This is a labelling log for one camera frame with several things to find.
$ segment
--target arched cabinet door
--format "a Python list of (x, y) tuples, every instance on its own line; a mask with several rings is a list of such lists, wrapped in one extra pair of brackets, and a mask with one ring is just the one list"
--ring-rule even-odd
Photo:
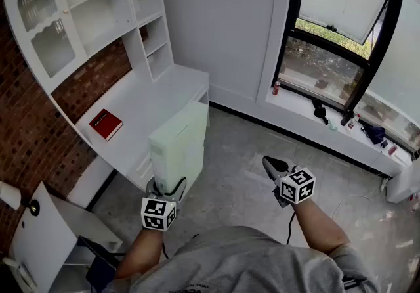
[(66, 0), (4, 0), (16, 42), (37, 81), (51, 93), (87, 61)]

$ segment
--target red book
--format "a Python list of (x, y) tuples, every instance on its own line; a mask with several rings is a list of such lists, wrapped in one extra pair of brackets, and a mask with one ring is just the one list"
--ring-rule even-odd
[(123, 122), (114, 116), (112, 113), (103, 109), (96, 117), (89, 123), (92, 128), (101, 134), (103, 138), (109, 141), (112, 136), (121, 128)]

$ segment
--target tiled floor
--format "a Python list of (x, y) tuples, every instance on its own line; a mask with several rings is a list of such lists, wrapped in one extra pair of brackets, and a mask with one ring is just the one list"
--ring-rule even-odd
[[(420, 258), (420, 213), (379, 194), (381, 179), (318, 149), (211, 108), (204, 169), (178, 218), (164, 234), (169, 256), (196, 233), (221, 225), (247, 225), (286, 242), (292, 208), (281, 209), (262, 157), (286, 157), (316, 176), (314, 201), (346, 231), (377, 275), (383, 292), (405, 292)], [(126, 245), (140, 231), (143, 193), (118, 175), (94, 212)], [(307, 246), (295, 220), (290, 244)]]

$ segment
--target red can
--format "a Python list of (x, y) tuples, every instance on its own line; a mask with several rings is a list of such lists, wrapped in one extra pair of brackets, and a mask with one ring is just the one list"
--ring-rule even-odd
[(396, 151), (396, 149), (397, 149), (397, 146), (396, 145), (392, 146), (390, 149), (388, 149), (388, 154), (389, 155), (393, 155), (394, 152)]
[(280, 83), (277, 81), (275, 84), (274, 84), (274, 87), (273, 87), (273, 95), (277, 95), (278, 94), (278, 90), (280, 89)]

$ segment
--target red brick wall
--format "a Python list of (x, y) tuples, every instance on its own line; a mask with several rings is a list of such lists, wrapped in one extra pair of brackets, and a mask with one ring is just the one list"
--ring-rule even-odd
[(121, 39), (103, 48), (81, 66), (52, 96), (76, 123), (107, 90), (131, 70)]
[[(54, 97), (73, 121), (131, 68), (121, 40), (90, 59)], [(44, 181), (65, 198), (96, 153), (57, 112), (28, 69), (0, 4), (0, 180), (30, 198)], [(23, 209), (0, 201), (0, 252), (9, 249)]]

